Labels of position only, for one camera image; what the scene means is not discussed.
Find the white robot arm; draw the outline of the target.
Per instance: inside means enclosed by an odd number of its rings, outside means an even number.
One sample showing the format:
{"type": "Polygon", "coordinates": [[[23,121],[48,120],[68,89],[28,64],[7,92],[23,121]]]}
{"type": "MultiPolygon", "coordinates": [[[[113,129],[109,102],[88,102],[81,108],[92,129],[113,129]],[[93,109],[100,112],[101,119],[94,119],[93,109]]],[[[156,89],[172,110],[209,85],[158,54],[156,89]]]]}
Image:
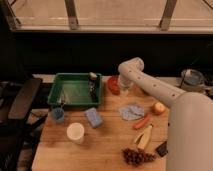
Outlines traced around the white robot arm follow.
{"type": "Polygon", "coordinates": [[[166,171],[213,171],[213,100],[149,76],[143,69],[139,57],[122,62],[119,85],[136,84],[170,109],[166,171]]]}

